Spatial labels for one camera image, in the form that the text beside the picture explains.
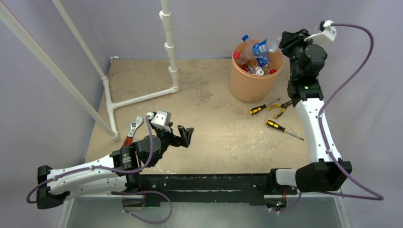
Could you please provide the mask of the red blue label bottle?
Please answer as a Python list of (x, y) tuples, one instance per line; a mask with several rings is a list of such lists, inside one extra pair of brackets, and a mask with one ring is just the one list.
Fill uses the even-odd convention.
[(245, 68), (248, 65), (248, 60), (243, 57), (239, 51), (235, 50), (232, 54), (232, 57), (239, 67)]

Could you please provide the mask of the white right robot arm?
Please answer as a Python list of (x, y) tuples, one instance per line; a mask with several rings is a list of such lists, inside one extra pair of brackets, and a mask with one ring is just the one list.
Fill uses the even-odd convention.
[(273, 177), (267, 180), (272, 193), (279, 193), (285, 186), (301, 192), (337, 191), (347, 179), (341, 168), (352, 172), (351, 162), (344, 161), (334, 145), (321, 110), (325, 103), (318, 76), (327, 58), (323, 47), (335, 38), (332, 26), (314, 35), (306, 29), (282, 33), (279, 49), (290, 62), (287, 92), (304, 126), (309, 164), (298, 169), (272, 169)]

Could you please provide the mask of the gold red drink bottle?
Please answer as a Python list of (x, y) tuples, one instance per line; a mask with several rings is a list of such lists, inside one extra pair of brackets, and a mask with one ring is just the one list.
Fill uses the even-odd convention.
[(256, 67), (259, 67), (259, 62), (256, 59), (248, 60), (247, 68), (248, 68), (249, 73), (256, 70)]

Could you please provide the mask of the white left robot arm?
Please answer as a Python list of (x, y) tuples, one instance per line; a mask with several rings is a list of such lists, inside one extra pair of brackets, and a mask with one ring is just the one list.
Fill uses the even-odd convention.
[(155, 166), (170, 146), (189, 147), (194, 132), (192, 127), (178, 125), (179, 135), (175, 135), (170, 112), (148, 112), (145, 119), (149, 134), (109, 155), (70, 168), (38, 167), (38, 185), (31, 191), (36, 199), (28, 195), (27, 203), (36, 204), (38, 209), (51, 209), (69, 198), (92, 192), (126, 190), (137, 194), (142, 187), (140, 172)]

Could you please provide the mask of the small blue Pepsi bottle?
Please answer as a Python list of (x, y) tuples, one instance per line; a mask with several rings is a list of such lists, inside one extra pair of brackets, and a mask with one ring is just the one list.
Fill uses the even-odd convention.
[(271, 70), (271, 62), (267, 55), (262, 55), (256, 58), (256, 61), (264, 71), (269, 72)]

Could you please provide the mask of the crushed white cap bottle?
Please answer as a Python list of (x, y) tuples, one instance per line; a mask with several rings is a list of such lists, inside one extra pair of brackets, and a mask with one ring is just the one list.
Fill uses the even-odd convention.
[(261, 68), (258, 68), (258, 69), (255, 71), (254, 75), (256, 75), (256, 76), (263, 76), (264, 73), (265, 73), (264, 70), (262, 70)]

